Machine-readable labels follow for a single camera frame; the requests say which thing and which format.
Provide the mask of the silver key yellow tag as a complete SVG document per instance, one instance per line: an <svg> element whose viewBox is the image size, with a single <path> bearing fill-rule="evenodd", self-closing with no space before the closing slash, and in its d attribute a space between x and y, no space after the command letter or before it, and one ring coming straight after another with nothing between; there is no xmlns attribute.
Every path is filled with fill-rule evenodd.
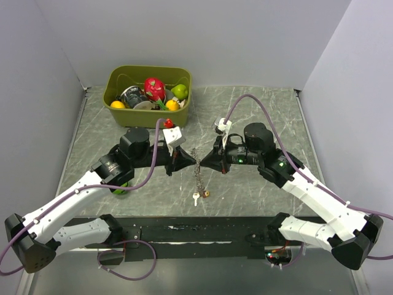
<svg viewBox="0 0 393 295"><path fill-rule="evenodd" d="M202 194L199 193L199 192L194 193L194 194L192 195L194 206L197 206L197 205L198 205L198 200L199 200L200 198L204 198L204 199L205 199L205 198L209 197L209 195L210 195L209 191L203 191Z"/></svg>

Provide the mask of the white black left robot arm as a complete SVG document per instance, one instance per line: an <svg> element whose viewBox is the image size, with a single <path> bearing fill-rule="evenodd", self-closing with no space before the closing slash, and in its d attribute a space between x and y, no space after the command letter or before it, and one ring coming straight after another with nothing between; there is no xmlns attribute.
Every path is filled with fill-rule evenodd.
<svg viewBox="0 0 393 295"><path fill-rule="evenodd" d="M21 268L34 273L74 248L99 243L108 247L118 245L122 227L110 214L75 227L66 224L92 201L116 190L130 190L127 182L134 178L137 168L163 166L171 176L196 163L181 148L185 136L179 127L165 128L162 132L164 139L150 144L146 128L128 129L119 143L69 189L31 213L10 215L5 220L7 247L13 249Z"/></svg>

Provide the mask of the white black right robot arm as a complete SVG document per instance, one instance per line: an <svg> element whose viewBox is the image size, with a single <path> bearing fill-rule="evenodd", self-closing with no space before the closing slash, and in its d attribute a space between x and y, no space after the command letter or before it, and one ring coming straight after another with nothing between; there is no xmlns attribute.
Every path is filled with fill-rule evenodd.
<svg viewBox="0 0 393 295"><path fill-rule="evenodd" d="M298 241L318 246L345 267L359 269L378 240L383 220L332 197L332 192L301 161L276 147L273 133L263 123L245 126L239 144L230 139L231 125L224 118L214 124L218 136L201 166L223 174L232 164L257 166L263 178L298 198L323 220L318 224L278 213L265 231L270 243Z"/></svg>

